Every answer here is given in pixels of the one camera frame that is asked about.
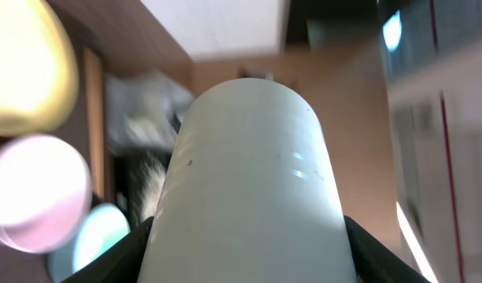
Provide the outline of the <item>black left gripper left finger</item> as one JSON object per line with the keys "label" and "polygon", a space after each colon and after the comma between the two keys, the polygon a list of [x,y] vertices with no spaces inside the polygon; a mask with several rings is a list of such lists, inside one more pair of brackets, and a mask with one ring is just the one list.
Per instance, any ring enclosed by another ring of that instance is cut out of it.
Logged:
{"label": "black left gripper left finger", "polygon": [[154,217],[113,245],[63,283],[136,283]]}

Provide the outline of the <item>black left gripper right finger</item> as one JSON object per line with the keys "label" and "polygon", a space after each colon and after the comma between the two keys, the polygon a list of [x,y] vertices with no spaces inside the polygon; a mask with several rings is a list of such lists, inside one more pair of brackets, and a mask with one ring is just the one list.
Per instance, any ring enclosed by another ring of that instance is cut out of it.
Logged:
{"label": "black left gripper right finger", "polygon": [[358,282],[429,283],[349,216],[344,216]]}

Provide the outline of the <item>light blue bowl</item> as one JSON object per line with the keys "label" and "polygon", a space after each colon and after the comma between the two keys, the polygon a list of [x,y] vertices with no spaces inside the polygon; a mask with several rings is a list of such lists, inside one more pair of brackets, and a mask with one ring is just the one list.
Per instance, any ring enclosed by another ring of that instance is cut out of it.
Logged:
{"label": "light blue bowl", "polygon": [[83,269],[130,233],[127,218],[117,206],[95,206],[79,226],[75,236],[47,256],[52,282],[62,282]]}

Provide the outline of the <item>pale green cup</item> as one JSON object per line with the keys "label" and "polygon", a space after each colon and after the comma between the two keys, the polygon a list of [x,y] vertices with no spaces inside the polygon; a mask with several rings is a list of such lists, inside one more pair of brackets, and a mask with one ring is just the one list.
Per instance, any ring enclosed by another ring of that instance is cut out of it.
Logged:
{"label": "pale green cup", "polygon": [[191,105],[138,280],[357,279],[322,128],[295,91],[234,79]]}

